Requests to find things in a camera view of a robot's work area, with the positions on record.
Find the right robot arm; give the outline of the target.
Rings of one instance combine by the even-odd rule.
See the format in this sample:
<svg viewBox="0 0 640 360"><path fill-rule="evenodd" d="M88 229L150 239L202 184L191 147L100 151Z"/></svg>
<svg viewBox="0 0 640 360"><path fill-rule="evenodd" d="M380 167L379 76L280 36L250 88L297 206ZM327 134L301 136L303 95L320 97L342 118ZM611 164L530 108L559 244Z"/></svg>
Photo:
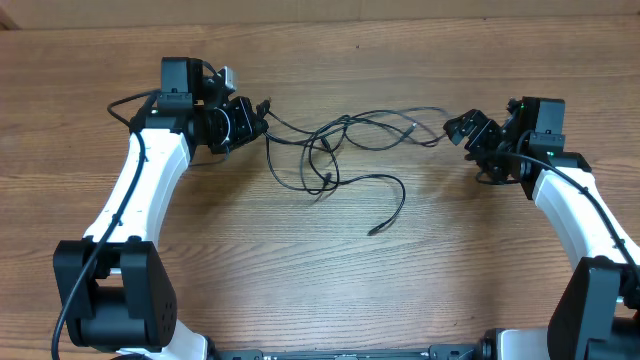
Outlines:
<svg viewBox="0 0 640 360"><path fill-rule="evenodd" d="M549 323L492 329L475 345L433 345L432 359L636 359L639 247L599 194L591 166L564 149L562 99L522 97L503 124L472 109L446 121L449 140L475 162L476 180L518 184L554 228L573 269Z"/></svg>

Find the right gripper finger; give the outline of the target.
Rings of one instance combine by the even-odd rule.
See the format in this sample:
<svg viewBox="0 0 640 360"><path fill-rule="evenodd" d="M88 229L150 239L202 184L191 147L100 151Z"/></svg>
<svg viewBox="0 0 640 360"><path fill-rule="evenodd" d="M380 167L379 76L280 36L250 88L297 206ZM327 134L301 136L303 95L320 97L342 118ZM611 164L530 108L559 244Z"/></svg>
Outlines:
<svg viewBox="0 0 640 360"><path fill-rule="evenodd" d="M476 128L483 124L483 113L472 109L461 115L458 120L461 128Z"/></svg>
<svg viewBox="0 0 640 360"><path fill-rule="evenodd" d="M447 120L443 125L443 130L454 145L459 145L466 136L465 122L464 117L458 117Z"/></svg>

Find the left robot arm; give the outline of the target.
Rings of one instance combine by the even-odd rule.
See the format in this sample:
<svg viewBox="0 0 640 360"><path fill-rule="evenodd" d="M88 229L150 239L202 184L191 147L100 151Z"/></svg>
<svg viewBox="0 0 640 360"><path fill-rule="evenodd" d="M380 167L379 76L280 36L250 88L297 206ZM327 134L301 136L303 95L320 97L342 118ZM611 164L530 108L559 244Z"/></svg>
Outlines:
<svg viewBox="0 0 640 360"><path fill-rule="evenodd" d="M236 96L234 71L205 60L165 57L159 88L123 123L126 160L96 220L53 255L61 311L50 355L68 334L78 347L119 359L216 359L213 341L178 318L177 295L158 252L172 195L196 150L230 153L265 134L267 102Z"/></svg>

